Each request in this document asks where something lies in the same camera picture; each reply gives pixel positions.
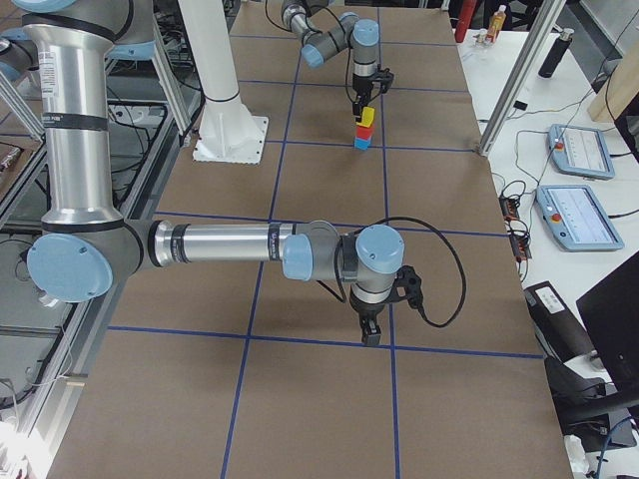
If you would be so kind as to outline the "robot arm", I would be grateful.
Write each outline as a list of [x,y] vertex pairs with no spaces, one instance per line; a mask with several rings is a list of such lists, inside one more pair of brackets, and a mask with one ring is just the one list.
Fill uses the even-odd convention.
[[[350,284],[362,343],[378,345],[376,317],[408,282],[404,243],[389,226],[340,235],[330,223],[177,225],[125,220],[112,195],[105,59],[117,47],[153,49],[152,1],[12,1],[37,48],[51,207],[43,235],[28,251],[35,284],[66,302],[106,293],[143,266],[204,260],[280,261],[284,276]],[[373,84],[385,93],[393,75],[378,64],[379,26],[347,12],[328,31],[310,17],[328,1],[284,1],[284,28],[312,68],[341,51],[353,59],[353,114],[368,126]],[[179,1],[203,88],[204,112],[194,160],[257,164],[269,120],[241,99],[222,1]]]
[[291,31],[302,44],[302,56],[310,68],[318,68],[338,53],[351,53],[354,98],[352,113],[360,121],[364,108],[372,100],[373,84],[380,92],[387,91],[392,74],[378,63],[379,25],[376,21],[345,12],[336,19],[330,30],[320,30],[311,17],[328,9],[328,1],[285,1],[281,9],[284,28]]

